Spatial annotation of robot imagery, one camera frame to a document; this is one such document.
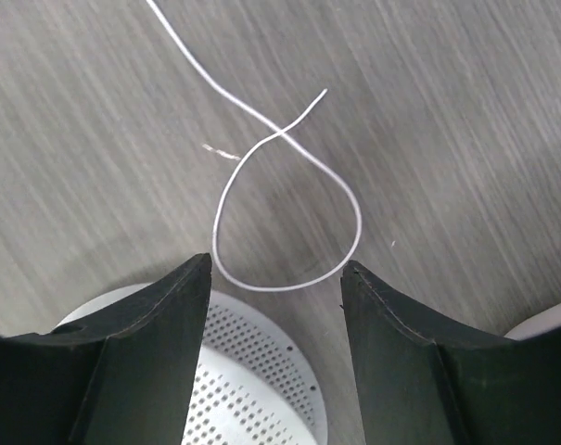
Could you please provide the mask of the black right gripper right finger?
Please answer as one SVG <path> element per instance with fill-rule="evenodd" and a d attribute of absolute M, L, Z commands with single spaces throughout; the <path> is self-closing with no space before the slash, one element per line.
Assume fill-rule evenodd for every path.
<path fill-rule="evenodd" d="M 561 324 L 495 336 L 357 261 L 340 285 L 367 443 L 561 444 Z"/>

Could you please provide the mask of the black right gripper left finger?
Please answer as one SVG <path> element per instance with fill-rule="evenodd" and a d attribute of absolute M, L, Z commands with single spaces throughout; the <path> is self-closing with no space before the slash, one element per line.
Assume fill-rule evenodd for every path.
<path fill-rule="evenodd" d="M 49 333 L 0 337 L 0 444 L 178 444 L 211 257 Z"/>

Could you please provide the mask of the white perforated cable spool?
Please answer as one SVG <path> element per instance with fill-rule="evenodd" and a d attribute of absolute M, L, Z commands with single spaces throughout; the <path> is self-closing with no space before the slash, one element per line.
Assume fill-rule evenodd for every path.
<path fill-rule="evenodd" d="M 326 444 L 318 380 L 300 348 L 247 303 L 213 290 L 183 444 Z"/>

